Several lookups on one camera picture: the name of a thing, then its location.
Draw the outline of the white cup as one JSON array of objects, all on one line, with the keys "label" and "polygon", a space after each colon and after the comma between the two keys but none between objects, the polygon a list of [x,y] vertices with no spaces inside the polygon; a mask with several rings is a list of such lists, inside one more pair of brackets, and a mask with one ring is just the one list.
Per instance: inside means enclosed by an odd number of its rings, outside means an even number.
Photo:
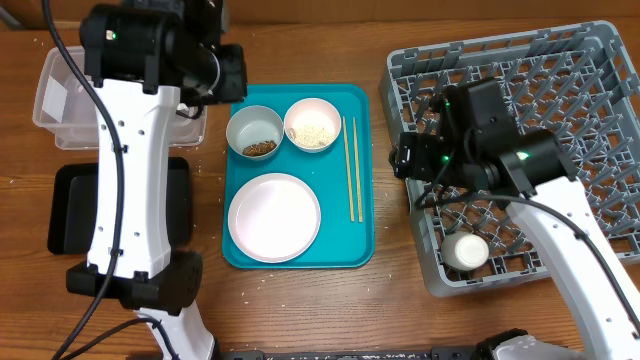
[{"label": "white cup", "polygon": [[489,247],[486,241],[472,233],[455,232],[442,241],[441,256],[450,268],[459,271],[472,271],[486,263]]}]

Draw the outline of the white bowl with rice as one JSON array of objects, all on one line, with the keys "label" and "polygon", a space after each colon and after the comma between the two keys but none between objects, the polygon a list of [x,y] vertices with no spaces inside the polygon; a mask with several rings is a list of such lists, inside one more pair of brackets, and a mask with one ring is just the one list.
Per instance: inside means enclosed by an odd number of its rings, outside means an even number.
[{"label": "white bowl with rice", "polygon": [[330,102],[321,98],[305,98],[287,110],[284,130],[300,150],[318,153],[327,150],[338,139],[342,119]]}]

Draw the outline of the grey bowl with brown scraps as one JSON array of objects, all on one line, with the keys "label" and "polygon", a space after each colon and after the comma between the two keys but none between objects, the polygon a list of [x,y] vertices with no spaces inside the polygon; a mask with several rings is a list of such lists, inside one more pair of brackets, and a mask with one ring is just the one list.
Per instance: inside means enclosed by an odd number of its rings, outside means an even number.
[{"label": "grey bowl with brown scraps", "polygon": [[236,111],[226,128],[231,150],[253,161],[274,156],[284,138],[284,123],[271,108],[252,105]]}]

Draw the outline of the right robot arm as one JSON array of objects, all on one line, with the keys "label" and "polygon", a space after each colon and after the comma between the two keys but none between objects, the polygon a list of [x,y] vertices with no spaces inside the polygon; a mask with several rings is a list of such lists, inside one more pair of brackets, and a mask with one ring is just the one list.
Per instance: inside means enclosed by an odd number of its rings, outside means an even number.
[{"label": "right robot arm", "polygon": [[464,189],[419,209],[493,201],[525,233],[560,291],[589,359],[639,356],[639,291],[588,203],[578,170],[554,134],[518,130],[499,82],[448,86],[428,108],[436,133],[402,132],[389,154],[399,179]]}]

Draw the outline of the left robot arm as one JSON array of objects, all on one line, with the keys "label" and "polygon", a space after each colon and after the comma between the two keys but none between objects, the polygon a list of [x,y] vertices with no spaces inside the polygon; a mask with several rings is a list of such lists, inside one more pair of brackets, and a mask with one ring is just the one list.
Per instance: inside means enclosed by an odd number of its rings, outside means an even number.
[{"label": "left robot arm", "polygon": [[99,4],[82,21],[72,72],[96,106],[97,211],[85,261],[67,289],[116,299],[147,324],[167,359],[215,359],[219,347],[196,304],[202,257],[171,247],[166,197],[172,123],[247,95],[244,54],[222,44],[220,1]]}]

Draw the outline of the grey dishwasher rack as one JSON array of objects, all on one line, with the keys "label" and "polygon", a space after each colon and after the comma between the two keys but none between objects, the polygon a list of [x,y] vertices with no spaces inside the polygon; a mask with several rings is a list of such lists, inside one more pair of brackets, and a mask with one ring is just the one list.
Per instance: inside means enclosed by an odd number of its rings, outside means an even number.
[{"label": "grey dishwasher rack", "polygon": [[[434,133],[430,97],[452,85],[497,79],[521,132],[552,130],[579,170],[596,221],[619,260],[639,260],[639,77],[617,29],[595,21],[399,49],[380,83],[392,138]],[[491,202],[411,209],[427,290],[451,297],[547,276],[524,233]],[[489,258],[448,267],[440,247],[455,232],[483,238]]]}]

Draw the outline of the clear plastic waste bin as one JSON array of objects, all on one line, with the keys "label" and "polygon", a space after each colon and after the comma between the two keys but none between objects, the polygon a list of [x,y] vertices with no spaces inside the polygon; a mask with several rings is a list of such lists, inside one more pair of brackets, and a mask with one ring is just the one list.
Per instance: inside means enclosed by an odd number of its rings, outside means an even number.
[{"label": "clear plastic waste bin", "polygon": [[[84,49],[67,48],[72,59],[83,70]],[[38,127],[55,135],[55,145],[62,150],[98,148],[96,109],[77,78],[53,48],[45,59],[36,90],[32,120]],[[171,146],[196,146],[205,135],[207,111],[196,119],[175,116]]]}]

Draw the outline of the wooden chopstick left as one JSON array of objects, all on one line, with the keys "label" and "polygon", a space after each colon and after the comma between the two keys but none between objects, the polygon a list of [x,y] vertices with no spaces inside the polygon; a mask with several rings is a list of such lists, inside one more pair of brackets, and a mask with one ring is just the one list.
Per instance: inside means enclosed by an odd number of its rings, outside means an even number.
[{"label": "wooden chopstick left", "polygon": [[345,164],[346,164],[346,176],[347,176],[347,188],[348,188],[350,221],[354,222],[355,221],[355,212],[354,212],[354,203],[353,203],[353,189],[352,189],[352,177],[351,177],[349,140],[348,140],[346,118],[344,116],[342,116],[342,132],[343,132],[343,143],[344,143],[344,150],[345,150]]}]

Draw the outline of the pile of rice grains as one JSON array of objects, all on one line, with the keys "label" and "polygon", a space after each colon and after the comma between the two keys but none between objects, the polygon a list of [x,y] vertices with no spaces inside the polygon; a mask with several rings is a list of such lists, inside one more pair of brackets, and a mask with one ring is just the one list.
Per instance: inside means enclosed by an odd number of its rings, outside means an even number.
[{"label": "pile of rice grains", "polygon": [[316,150],[330,145],[335,134],[323,127],[302,125],[290,128],[288,135],[301,148]]}]

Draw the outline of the teal serving tray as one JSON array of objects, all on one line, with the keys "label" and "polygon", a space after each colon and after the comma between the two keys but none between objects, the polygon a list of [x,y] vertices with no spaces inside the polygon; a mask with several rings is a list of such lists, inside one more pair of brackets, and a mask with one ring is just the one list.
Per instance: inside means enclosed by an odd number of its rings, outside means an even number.
[{"label": "teal serving tray", "polygon": [[[374,191],[372,179],[372,138],[369,100],[365,92],[351,84],[270,84],[251,85],[243,103],[234,104],[231,113],[251,105],[262,105],[283,117],[297,101],[317,97],[334,105],[347,118],[347,132],[353,136],[352,118],[357,119],[363,222],[358,221],[354,146],[349,146],[355,221],[350,221],[345,150],[338,138],[329,149],[306,153],[285,139],[269,159],[253,161],[228,151],[222,252],[240,269],[320,269],[357,268],[364,265],[375,249]],[[314,243],[302,255],[276,264],[261,263],[244,255],[233,243],[227,224],[229,205],[236,192],[251,179],[284,173],[299,178],[318,197],[322,222]]]}]

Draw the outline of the white round plate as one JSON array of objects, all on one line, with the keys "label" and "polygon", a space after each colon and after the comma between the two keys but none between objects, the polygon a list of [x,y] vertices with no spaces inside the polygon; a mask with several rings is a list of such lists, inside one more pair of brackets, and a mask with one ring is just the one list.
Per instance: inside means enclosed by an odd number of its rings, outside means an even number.
[{"label": "white round plate", "polygon": [[268,264],[302,255],[314,243],[321,222],[314,191],[284,173],[248,181],[232,198],[227,215],[235,246],[249,258]]}]

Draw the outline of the black rectangular tray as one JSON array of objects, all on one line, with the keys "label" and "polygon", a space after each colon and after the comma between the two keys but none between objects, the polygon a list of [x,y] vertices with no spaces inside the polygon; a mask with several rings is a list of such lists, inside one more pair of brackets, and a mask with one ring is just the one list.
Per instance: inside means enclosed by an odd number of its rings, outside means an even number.
[{"label": "black rectangular tray", "polygon": [[[82,255],[89,251],[97,212],[98,165],[69,164],[56,173],[47,247],[54,255]],[[189,243],[192,234],[192,184],[189,163],[182,157],[168,161],[167,233],[173,247]]]}]

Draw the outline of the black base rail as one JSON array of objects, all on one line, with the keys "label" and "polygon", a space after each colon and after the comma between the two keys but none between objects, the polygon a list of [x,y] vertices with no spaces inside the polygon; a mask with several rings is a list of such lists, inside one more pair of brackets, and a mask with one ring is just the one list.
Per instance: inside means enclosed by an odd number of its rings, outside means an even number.
[{"label": "black base rail", "polygon": [[436,346],[427,350],[263,352],[227,351],[222,360],[472,360],[475,346]]}]

